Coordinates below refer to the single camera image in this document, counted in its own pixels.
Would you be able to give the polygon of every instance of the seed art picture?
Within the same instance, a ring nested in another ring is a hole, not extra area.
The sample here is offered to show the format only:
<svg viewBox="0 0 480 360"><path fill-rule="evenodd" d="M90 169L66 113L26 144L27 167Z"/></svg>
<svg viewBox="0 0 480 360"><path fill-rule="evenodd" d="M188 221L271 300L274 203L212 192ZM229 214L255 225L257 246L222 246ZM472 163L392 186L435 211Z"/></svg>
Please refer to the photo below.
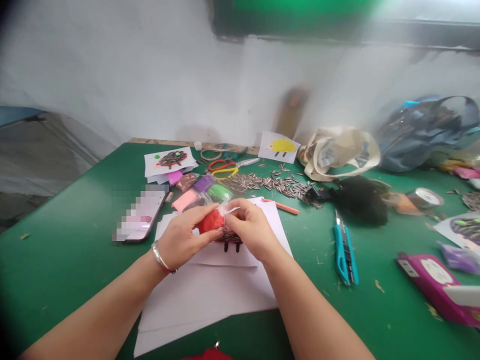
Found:
<svg viewBox="0 0 480 360"><path fill-rule="evenodd" d="M480 255L480 212L450 217L433 228L462 249L470 249Z"/></svg>
<svg viewBox="0 0 480 360"><path fill-rule="evenodd" d="M196 166L190 147L182 147L169 151L154 152L145 157L145 177L162 175Z"/></svg>
<svg viewBox="0 0 480 360"><path fill-rule="evenodd" d="M264 131L261 134L258 156L260 158L293 164L299 147L300 144L298 142L290 140L286 136L275 132Z"/></svg>

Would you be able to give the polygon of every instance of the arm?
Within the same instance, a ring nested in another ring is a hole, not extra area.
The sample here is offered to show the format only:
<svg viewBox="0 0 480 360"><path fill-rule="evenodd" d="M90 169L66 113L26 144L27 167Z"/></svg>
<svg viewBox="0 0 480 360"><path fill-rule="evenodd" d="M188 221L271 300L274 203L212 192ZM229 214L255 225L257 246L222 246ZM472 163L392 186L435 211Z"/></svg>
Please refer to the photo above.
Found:
<svg viewBox="0 0 480 360"><path fill-rule="evenodd" d="M295 358L373 359L362 340L279 243L263 211L245 199L233 200L230 207L239 209L227 216L226 223L265 267Z"/></svg>
<svg viewBox="0 0 480 360"><path fill-rule="evenodd" d="M222 236L220 230L208 231L198 237L192 234L195 224L217 206L195 207L171 220L158 240L158 251L169 268L179 268L209 242ZM168 274L150 250L30 346L20 358L115 359L145 301Z"/></svg>

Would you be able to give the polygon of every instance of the scissors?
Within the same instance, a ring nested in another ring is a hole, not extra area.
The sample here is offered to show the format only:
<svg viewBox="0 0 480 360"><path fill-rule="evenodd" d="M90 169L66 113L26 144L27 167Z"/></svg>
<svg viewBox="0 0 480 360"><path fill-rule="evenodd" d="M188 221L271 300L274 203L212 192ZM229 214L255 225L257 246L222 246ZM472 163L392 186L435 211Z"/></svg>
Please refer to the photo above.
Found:
<svg viewBox="0 0 480 360"><path fill-rule="evenodd" d="M260 161L259 157L239 161L237 163L235 163L235 161L233 161L230 158L225 159L225 160L216 160L216 161L213 161L208 166L208 169L211 171L211 174L213 176L215 176L215 178L217 180L223 180L225 178L230 178L230 177L234 176L235 174L237 174L239 172L239 168L241 168L243 166L248 166L248 165L255 164L256 162L259 162L259 161ZM217 167L212 166L212 165L215 165L215 164L218 164L218 163L225 163L225 164L217 166ZM222 173L231 173L231 174L228 175L228 176L225 176L225 177L216 177L216 174L222 174Z"/></svg>

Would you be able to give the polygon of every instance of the paper stack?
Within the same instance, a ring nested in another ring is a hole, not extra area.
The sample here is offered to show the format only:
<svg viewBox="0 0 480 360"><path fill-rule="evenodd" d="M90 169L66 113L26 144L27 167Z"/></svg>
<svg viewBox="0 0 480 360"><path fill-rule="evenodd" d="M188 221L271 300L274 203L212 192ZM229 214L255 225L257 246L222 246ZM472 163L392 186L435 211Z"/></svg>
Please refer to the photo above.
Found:
<svg viewBox="0 0 480 360"><path fill-rule="evenodd" d="M186 154L185 160L181 161L180 164L173 164L171 167L168 166L158 166L159 161L167 156L171 152L184 152ZM157 182L158 184L166 183L168 178L168 173L173 173L176 171L181 171L182 173L188 173L192 169L198 166L197 161L192 155L190 147L182 147L175 150L168 150L162 152L154 152L147 154L145 157L145 177L147 183Z"/></svg>
<svg viewBox="0 0 480 360"><path fill-rule="evenodd" d="M292 255L274 202L261 197L250 199L266 215L276 237ZM158 239L168 222L177 216L165 215L158 223ZM277 301L265 268L245 245L211 243L175 275L167 276L151 293L138 326L134 357L159 348L231 315L277 308Z"/></svg>

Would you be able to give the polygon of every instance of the blue utility knife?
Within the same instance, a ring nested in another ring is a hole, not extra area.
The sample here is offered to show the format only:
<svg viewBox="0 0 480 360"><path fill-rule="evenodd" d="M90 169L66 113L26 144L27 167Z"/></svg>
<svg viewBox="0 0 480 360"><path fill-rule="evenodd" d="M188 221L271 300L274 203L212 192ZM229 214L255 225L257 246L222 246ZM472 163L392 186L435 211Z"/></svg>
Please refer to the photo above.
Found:
<svg viewBox="0 0 480 360"><path fill-rule="evenodd" d="M345 285L359 284L359 273L355 262L354 249L350 241L349 228L345 226L338 210L335 210L336 224L333 227L336 246L336 270Z"/></svg>

